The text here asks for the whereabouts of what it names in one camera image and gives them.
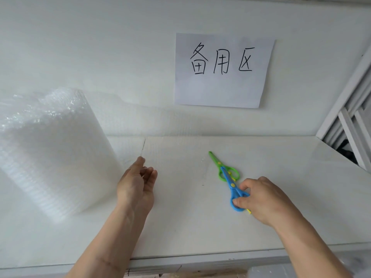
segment chinese characters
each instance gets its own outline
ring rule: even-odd
[[[197,48],[193,51],[193,55],[191,57],[192,60],[192,67],[194,74],[205,74],[206,69],[206,62],[208,61],[207,58],[201,54],[201,50],[204,48],[205,45],[202,43],[198,44]],[[242,55],[242,60],[240,66],[238,68],[239,71],[252,71],[250,68],[248,61],[251,57],[251,51],[255,49],[253,48],[245,48]],[[229,62],[230,61],[230,52],[226,49],[219,49],[216,51],[216,61],[214,66],[214,73],[216,71],[220,72],[221,74],[227,74],[229,69]]]

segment paper note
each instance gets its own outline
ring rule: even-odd
[[[274,42],[178,33],[175,104],[258,108]]]

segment person's left arm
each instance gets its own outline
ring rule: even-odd
[[[153,207],[157,171],[137,161],[117,185],[117,205],[66,278],[123,277]]]

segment person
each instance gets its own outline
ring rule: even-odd
[[[67,278],[121,278],[154,204],[157,171],[138,159],[117,185],[117,205]],[[352,276],[303,217],[288,196],[268,178],[246,179],[240,189],[250,196],[234,205],[249,209],[280,237],[298,278],[351,278]]]

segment bubble wrap sheet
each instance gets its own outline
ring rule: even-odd
[[[112,193],[122,176],[81,91],[2,101],[0,126],[0,168],[55,222]]]

